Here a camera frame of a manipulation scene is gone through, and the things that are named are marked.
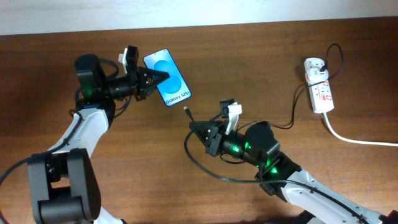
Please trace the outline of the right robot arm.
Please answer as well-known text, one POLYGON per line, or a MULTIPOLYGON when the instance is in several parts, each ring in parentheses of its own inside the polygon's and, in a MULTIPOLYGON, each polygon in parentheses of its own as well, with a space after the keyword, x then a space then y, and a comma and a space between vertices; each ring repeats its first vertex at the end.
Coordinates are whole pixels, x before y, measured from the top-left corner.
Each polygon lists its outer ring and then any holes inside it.
POLYGON ((301 223, 397 223, 397 211, 388 215, 362 207, 330 190, 283 152, 269 123, 250 125, 244 134, 226 132, 226 121, 196 121, 189 124, 211 156, 229 154, 257 167, 251 183, 270 196, 304 210, 301 223))

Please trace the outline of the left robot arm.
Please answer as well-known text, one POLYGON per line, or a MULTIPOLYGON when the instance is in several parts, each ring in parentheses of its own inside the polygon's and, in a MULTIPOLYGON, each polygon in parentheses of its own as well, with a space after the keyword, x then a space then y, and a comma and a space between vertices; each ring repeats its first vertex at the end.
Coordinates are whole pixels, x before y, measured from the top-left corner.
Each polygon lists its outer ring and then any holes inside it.
POLYGON ((102 62, 94 54, 76 59, 83 98, 76 98, 75 109, 70 110, 73 121, 58 143, 27 163, 36 223, 125 222, 103 208, 90 157, 117 117, 115 101, 126 96, 144 100, 170 75, 139 67, 137 58, 131 57, 124 64, 125 76, 106 76, 102 62))

